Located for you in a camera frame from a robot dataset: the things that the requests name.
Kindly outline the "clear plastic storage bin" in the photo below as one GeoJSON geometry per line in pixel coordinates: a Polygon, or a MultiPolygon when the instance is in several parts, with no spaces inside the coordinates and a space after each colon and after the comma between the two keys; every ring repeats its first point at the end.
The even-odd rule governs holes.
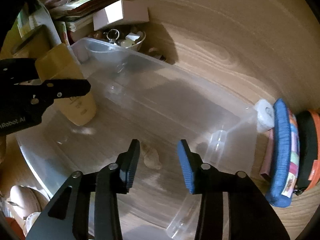
{"type": "Polygon", "coordinates": [[[118,196],[125,239],[193,239],[201,197],[188,192],[176,152],[185,139],[222,172],[250,173],[257,140],[254,108],[220,86],[176,66],[106,42],[83,38],[71,47],[97,106],[84,126],[56,106],[42,123],[18,132],[22,154],[49,196],[69,175],[99,171],[132,139],[155,148],[160,170],[140,154],[135,181],[118,196]]]}

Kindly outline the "glass bowl with trinkets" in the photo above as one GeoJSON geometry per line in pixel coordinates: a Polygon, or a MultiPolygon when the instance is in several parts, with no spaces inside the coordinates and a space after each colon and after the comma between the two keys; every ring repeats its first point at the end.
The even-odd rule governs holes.
{"type": "Polygon", "coordinates": [[[142,44],[146,39],[146,33],[144,31],[124,33],[118,29],[109,29],[103,32],[103,37],[112,45],[140,51],[142,44]]]}

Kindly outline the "cream lotion bottle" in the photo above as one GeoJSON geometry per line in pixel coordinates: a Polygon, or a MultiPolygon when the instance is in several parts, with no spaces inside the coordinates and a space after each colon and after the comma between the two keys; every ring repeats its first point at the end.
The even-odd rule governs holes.
{"type": "Polygon", "coordinates": [[[97,107],[91,85],[64,43],[37,59],[35,67],[40,80],[53,89],[56,107],[69,121],[83,126],[93,119],[97,107]]]}

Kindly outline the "stack of booklets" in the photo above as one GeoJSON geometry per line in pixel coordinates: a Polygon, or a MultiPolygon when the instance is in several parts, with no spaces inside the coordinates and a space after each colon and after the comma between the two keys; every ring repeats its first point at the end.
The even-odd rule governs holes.
{"type": "Polygon", "coordinates": [[[58,35],[63,43],[70,44],[75,34],[84,37],[93,31],[93,13],[117,0],[44,0],[51,17],[54,19],[58,35]],[[77,31],[89,25],[88,31],[77,31]]]}

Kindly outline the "black orange zip case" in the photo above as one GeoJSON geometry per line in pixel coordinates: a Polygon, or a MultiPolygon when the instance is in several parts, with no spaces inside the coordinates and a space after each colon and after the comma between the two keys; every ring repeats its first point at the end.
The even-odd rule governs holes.
{"type": "Polygon", "coordinates": [[[319,182],[319,113],[305,110],[297,115],[299,171],[295,194],[301,195],[319,182]]]}

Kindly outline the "small white cardboard box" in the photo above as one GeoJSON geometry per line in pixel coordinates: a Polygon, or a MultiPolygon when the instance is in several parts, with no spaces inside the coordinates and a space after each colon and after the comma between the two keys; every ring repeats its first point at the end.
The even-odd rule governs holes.
{"type": "Polygon", "coordinates": [[[148,7],[139,2],[118,0],[93,14],[94,31],[149,22],[148,7]]]}

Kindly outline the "spiral seashell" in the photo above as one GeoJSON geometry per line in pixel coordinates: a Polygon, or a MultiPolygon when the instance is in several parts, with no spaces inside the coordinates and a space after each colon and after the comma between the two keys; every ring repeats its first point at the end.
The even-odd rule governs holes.
{"type": "Polygon", "coordinates": [[[162,163],[159,161],[159,154],[155,148],[146,142],[141,142],[140,153],[146,167],[152,170],[160,170],[162,168],[162,163]]]}

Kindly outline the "white file holder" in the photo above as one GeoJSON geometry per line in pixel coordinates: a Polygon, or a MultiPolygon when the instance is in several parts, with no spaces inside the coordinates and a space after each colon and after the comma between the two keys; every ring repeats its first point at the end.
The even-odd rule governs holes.
{"type": "Polygon", "coordinates": [[[61,44],[61,39],[50,13],[40,0],[23,0],[15,24],[21,37],[29,34],[35,28],[43,26],[50,45],[55,47],[61,44]]]}

